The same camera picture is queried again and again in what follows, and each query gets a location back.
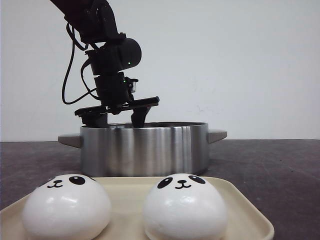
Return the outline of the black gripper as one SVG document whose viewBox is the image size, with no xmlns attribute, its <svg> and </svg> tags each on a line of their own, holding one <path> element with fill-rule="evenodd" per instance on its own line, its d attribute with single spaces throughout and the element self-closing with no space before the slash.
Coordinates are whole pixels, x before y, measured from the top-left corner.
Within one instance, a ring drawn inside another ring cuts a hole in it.
<svg viewBox="0 0 320 240">
<path fill-rule="evenodd" d="M 87 128 L 107 128 L 108 115 L 119 114 L 122 111 L 133 110 L 131 122 L 134 128 L 143 128 L 146 116 L 151 107 L 159 104 L 159 97 L 134 99 L 133 94 L 129 95 L 125 84 L 124 73 L 118 72 L 113 75 L 101 74 L 94 78 L 96 92 L 100 106 L 80 108 L 74 112 L 81 117 L 82 123 Z"/>
</svg>

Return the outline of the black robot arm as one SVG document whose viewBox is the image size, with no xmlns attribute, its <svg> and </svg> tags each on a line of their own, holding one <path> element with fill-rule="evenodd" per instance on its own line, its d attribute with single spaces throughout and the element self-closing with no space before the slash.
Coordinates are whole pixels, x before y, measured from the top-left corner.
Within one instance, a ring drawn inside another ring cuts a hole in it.
<svg viewBox="0 0 320 240">
<path fill-rule="evenodd" d="M 94 75 L 96 87 L 87 88 L 80 98 L 91 95 L 100 101 L 99 106 L 80 108 L 74 114 L 89 128 L 106 128 L 108 113 L 118 115 L 132 110 L 133 127 L 142 128 L 147 113 L 158 105 L 159 98 L 135 99 L 138 80 L 123 73 L 141 61 L 139 44 L 118 32 L 115 15 L 106 0 L 54 0 L 53 4 L 64 14 L 72 48 L 79 48 L 88 56 L 80 70 L 90 66 Z"/>
</svg>

